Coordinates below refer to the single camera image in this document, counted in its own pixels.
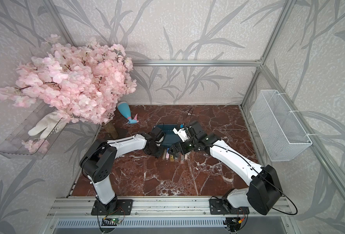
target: red marble table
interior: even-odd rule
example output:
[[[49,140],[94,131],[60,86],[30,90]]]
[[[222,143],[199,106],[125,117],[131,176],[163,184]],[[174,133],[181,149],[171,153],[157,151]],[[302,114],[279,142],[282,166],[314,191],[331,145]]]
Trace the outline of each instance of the red marble table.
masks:
[[[159,122],[177,124],[185,122],[188,110],[193,107],[191,120],[198,120],[206,133],[215,133],[233,149],[258,162],[250,137],[237,105],[134,105],[132,116],[138,114],[138,124],[127,120],[116,111],[114,126],[129,131],[149,132]],[[101,130],[98,138],[104,138]],[[111,184],[118,196],[222,196],[229,189],[245,188],[247,185],[230,168],[203,152],[191,152],[183,162],[156,159],[142,150],[130,152],[117,158],[111,174]],[[94,196],[95,191],[82,175],[72,196]]]

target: patterned wallpaper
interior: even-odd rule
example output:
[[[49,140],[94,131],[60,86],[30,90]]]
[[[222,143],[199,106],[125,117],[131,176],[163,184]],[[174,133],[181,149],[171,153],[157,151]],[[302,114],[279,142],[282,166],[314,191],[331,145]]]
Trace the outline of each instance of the patterned wallpaper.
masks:
[[[0,0],[0,88],[13,86],[20,62],[44,56],[43,38],[58,34],[42,2]],[[0,101],[0,143],[39,105],[13,107]],[[0,155],[0,233],[38,233],[47,210],[66,196],[78,172],[78,162],[95,135],[96,126],[70,124],[42,160],[8,159]]]
[[[73,40],[121,43],[133,59],[255,60],[284,0],[54,0]],[[252,67],[138,67],[130,104],[239,104]]]
[[[345,172],[345,1],[297,2],[266,65]],[[262,89],[270,86],[261,76],[245,105],[255,135],[249,110]],[[314,153],[270,162],[256,141],[299,208],[301,232],[345,233],[345,203]]]
[[[134,67],[132,104],[240,104],[255,67]],[[197,74],[185,79],[184,73]]]

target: white wire basket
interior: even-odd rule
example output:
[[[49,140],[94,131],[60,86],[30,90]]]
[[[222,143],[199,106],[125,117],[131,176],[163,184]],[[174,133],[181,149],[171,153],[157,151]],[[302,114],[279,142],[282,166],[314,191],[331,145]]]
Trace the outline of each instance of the white wire basket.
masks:
[[[289,161],[312,142],[277,90],[261,90],[250,114],[271,161]]]

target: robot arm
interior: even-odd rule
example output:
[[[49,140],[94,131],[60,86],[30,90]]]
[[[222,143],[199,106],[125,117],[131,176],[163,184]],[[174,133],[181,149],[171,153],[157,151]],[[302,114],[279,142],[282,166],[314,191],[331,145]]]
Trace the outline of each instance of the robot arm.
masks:
[[[173,156],[190,151],[205,151],[217,158],[236,172],[249,186],[240,190],[230,190],[222,197],[228,213],[236,213],[239,207],[252,206],[259,213],[266,215],[280,198],[282,191],[275,169],[247,159],[232,149],[225,141],[211,133],[207,135],[197,121],[176,130],[181,141],[170,147]],[[97,139],[80,161],[80,166],[91,180],[97,198],[105,210],[116,207],[117,198],[111,187],[109,174],[115,158],[135,150],[142,149],[146,154],[159,157],[163,147],[164,133],[154,127],[151,132],[139,133],[119,140]]]
[[[281,197],[280,181],[272,166],[263,167],[247,159],[215,134],[207,135],[197,121],[183,126],[179,131],[175,129],[174,132],[179,135],[181,141],[171,146],[170,154],[203,150],[226,164],[249,186],[230,190],[222,197],[223,206],[228,213],[235,214],[239,207],[252,206],[259,213],[266,215]]]

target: black cable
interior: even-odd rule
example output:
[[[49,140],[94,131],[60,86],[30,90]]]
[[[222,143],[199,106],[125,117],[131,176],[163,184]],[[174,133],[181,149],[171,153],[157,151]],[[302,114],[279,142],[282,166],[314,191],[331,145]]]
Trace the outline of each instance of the black cable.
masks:
[[[165,123],[164,122],[159,122],[159,124],[157,124],[156,126],[160,125],[160,124],[163,124],[162,125],[162,129],[165,127]]]
[[[93,154],[95,154],[95,152],[93,152],[90,156],[88,156],[87,158],[86,158],[86,160],[83,162],[83,165],[81,165],[81,174],[84,176],[84,178],[86,178],[86,179],[88,179],[88,177],[86,177],[85,175],[84,175],[84,173],[83,173],[83,167],[84,167],[84,165],[85,165],[85,163],[88,161],[88,159],[90,158],[90,157],[92,157],[92,155]]]
[[[98,199],[98,197],[96,197],[96,199],[97,199],[97,222],[98,222],[98,227],[100,228],[100,231],[101,231],[101,233],[104,233],[104,231],[102,230],[102,228],[101,228],[101,225],[100,225],[100,221],[98,220],[98,207],[99,207],[99,204],[100,204],[100,200]]]
[[[188,110],[187,115],[185,116],[184,124],[187,122],[188,114],[189,114],[189,112],[190,112],[192,109],[193,109],[193,107],[191,107],[191,108]]]
[[[249,214],[246,214],[245,223],[244,223],[244,225],[242,227],[240,227],[239,231],[245,227],[246,223],[248,222],[248,218],[249,218]]]
[[[191,122],[193,112],[194,112],[194,109],[192,110],[191,116],[189,117],[189,123]]]
[[[212,199],[213,197],[216,198],[217,200],[220,200],[220,199],[219,199],[218,197],[216,197],[216,196],[211,196],[210,199]]]
[[[217,146],[217,147],[220,147],[220,148],[222,148],[222,149],[224,149],[224,150],[226,150],[226,151],[229,151],[229,152],[231,152],[231,153],[234,153],[234,154],[236,154],[237,156],[239,156],[240,158],[242,158],[250,167],[252,167],[248,161],[246,161],[243,157],[241,157],[241,155],[239,155],[239,154],[236,153],[236,152],[233,152],[233,151],[231,151],[231,150],[229,150],[229,149],[226,149],[226,148],[224,148],[224,147],[221,147],[221,146],[218,146],[218,145],[215,145],[215,144],[209,144],[209,145],[206,145],[206,146]],[[273,186],[275,189],[277,189],[281,194],[283,194],[283,195],[292,203],[292,205],[293,205],[294,208],[296,209],[296,213],[289,214],[289,213],[285,213],[285,212],[283,212],[283,211],[277,210],[277,209],[275,209],[275,208],[273,208],[273,207],[272,207],[272,209],[277,210],[277,211],[279,211],[280,213],[283,213],[283,214],[286,214],[286,215],[296,215],[296,214],[298,213],[298,209],[297,209],[295,203],[292,202],[292,200],[291,200],[287,195],[285,195],[282,191],[280,191],[280,190],[279,190],[275,185],[273,185],[270,181],[266,180],[266,179],[265,179],[262,175],[260,175],[259,172],[256,171],[254,168],[251,168],[251,170],[254,170],[255,172],[257,172],[257,174],[258,174],[262,179],[264,179],[267,183],[269,183],[271,186]]]

